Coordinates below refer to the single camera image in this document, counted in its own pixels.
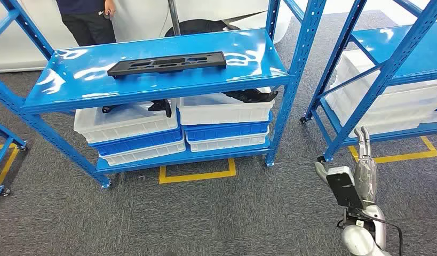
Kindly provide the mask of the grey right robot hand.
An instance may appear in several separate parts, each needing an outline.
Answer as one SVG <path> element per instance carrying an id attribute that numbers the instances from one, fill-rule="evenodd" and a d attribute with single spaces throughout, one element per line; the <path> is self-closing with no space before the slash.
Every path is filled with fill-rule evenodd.
<path id="1" fill-rule="evenodd" d="M 377 165 L 371 155 L 370 134 L 364 127 L 354 129 L 359 144 L 359 156 L 354 170 L 348 166 L 325 169 L 315 162 L 315 172 L 332 190 L 337 204 L 365 210 L 375 204 Z"/>

